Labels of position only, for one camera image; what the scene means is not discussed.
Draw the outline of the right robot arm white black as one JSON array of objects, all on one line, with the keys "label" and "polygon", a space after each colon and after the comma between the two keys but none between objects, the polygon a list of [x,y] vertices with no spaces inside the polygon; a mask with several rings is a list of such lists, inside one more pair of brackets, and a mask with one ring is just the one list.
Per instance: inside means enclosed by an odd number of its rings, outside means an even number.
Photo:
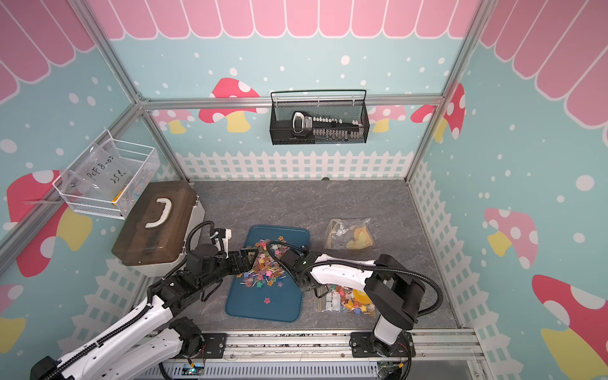
[{"label": "right robot arm white black", "polygon": [[393,348],[419,316],[431,313],[443,302],[438,289],[435,304],[423,310],[426,286],[435,283],[386,254],[374,261],[350,261],[324,253],[288,250],[278,263],[302,291],[313,290],[318,298],[325,296],[332,285],[364,293],[378,313],[372,341],[386,349]]}]

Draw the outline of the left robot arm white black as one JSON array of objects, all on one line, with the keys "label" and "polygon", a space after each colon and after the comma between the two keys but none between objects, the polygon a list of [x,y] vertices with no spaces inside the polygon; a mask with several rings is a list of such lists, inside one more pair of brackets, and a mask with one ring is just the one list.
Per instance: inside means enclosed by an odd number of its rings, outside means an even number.
[{"label": "left robot arm white black", "polygon": [[198,245],[175,269],[150,285],[145,299],[126,316],[61,358],[44,357],[33,365],[30,378],[125,378],[117,364],[131,348],[193,303],[208,299],[211,286],[248,272],[257,256],[255,248],[224,252],[213,244]]}]

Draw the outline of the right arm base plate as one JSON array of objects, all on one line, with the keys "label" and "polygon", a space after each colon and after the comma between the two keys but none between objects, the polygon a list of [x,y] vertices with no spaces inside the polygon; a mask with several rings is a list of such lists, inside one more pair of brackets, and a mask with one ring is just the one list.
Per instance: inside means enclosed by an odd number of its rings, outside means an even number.
[{"label": "right arm base plate", "polygon": [[383,343],[372,332],[352,332],[349,340],[351,354],[355,358],[409,358],[416,351],[412,335],[401,332],[393,345]]}]

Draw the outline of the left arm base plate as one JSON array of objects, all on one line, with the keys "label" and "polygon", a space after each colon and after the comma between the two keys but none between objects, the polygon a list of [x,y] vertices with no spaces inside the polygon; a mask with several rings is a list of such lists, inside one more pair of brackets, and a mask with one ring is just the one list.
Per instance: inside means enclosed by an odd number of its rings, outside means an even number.
[{"label": "left arm base plate", "polygon": [[222,359],[227,338],[226,333],[198,333],[185,340],[180,353],[190,359]]}]

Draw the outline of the candy ziploc bag yellow label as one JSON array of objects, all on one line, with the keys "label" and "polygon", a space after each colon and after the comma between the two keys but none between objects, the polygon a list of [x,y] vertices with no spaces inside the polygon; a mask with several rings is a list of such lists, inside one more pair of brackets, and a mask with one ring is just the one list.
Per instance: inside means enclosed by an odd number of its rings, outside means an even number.
[{"label": "candy ziploc bag yellow label", "polygon": [[318,299],[319,312],[375,316],[376,308],[363,291],[329,285],[328,292]]}]

